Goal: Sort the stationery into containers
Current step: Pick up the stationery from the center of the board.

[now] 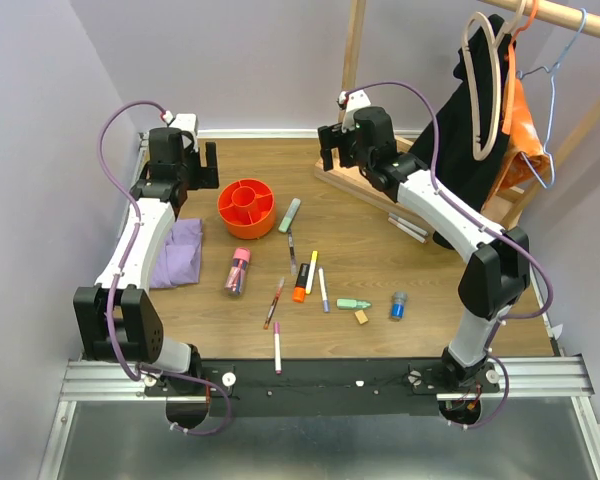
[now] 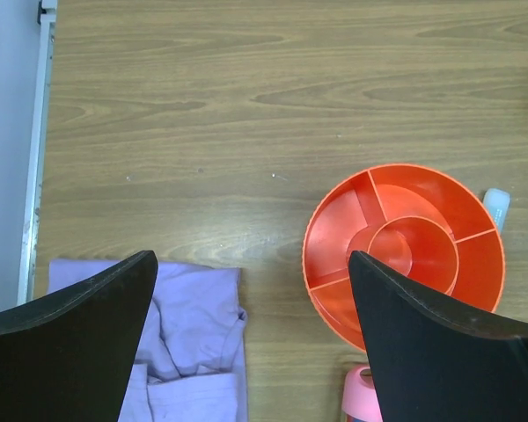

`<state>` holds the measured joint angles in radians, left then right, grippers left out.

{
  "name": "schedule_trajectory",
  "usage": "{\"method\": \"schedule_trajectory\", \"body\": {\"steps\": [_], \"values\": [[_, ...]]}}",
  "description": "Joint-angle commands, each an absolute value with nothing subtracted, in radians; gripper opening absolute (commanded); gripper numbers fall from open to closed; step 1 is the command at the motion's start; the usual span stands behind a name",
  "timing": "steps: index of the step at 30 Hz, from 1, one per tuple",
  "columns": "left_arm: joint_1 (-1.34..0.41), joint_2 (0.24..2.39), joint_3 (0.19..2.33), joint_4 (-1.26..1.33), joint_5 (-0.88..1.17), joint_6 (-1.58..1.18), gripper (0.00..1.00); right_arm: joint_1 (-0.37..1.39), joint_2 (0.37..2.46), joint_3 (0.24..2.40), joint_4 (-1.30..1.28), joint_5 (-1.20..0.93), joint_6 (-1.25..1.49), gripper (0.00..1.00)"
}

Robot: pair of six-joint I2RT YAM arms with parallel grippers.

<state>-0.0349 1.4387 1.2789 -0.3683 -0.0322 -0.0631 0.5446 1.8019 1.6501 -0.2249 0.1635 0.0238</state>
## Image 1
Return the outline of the mint green highlighter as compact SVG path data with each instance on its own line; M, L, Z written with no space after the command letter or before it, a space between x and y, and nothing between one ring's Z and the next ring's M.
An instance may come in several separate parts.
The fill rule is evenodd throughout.
M294 198L291 202L290 205L287 209L287 211L285 212L279 227L278 227L278 231L280 233L287 233L290 229L290 226L299 210L299 207L301 205L301 200L299 198Z

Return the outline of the blue capped white marker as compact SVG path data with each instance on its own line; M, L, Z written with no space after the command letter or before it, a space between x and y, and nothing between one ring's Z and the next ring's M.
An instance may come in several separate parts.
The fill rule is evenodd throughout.
M326 278L323 267L318 268L318 278L320 285L321 301L324 313L330 313L330 304L327 294Z

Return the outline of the black orange highlighter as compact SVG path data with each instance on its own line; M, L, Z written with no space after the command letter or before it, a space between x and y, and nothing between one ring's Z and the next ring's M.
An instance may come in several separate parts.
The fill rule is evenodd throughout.
M302 263L296 278L295 286L292 293L292 300L296 303L303 303L306 297L306 288L309 277L308 263Z

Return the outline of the red pen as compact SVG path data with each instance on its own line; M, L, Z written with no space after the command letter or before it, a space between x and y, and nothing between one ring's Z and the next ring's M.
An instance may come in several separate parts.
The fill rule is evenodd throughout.
M264 321L263 329L265 329L265 330L267 330L269 328L269 325L272 321L276 306L278 304L279 298L280 298L282 290L284 288L284 284L285 284L285 277L282 277L280 279L280 281L278 282L275 296L271 302L271 305L270 305L269 310L266 315L266 319Z

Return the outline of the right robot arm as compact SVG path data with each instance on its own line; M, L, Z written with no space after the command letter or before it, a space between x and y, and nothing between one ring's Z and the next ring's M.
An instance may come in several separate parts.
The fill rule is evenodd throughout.
M463 391L484 369L496 322L529 287L528 236L519 227L505 231L489 221L432 180L426 163L399 152L383 108L363 107L351 119L349 127L319 128L324 170L358 168L377 191L425 220L466 264L458 286L464 306L460 326L434 369L439 387Z

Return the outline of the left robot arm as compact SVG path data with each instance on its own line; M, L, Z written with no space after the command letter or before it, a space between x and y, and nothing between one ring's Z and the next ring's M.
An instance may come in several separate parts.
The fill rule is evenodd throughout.
M190 115L149 131L149 160L128 192L132 202L111 260L93 286L78 288L73 297L87 359L168 371L168 384L181 395L201 385L200 356L195 346L166 336L149 290L188 192L219 186L216 146L199 146L197 133Z

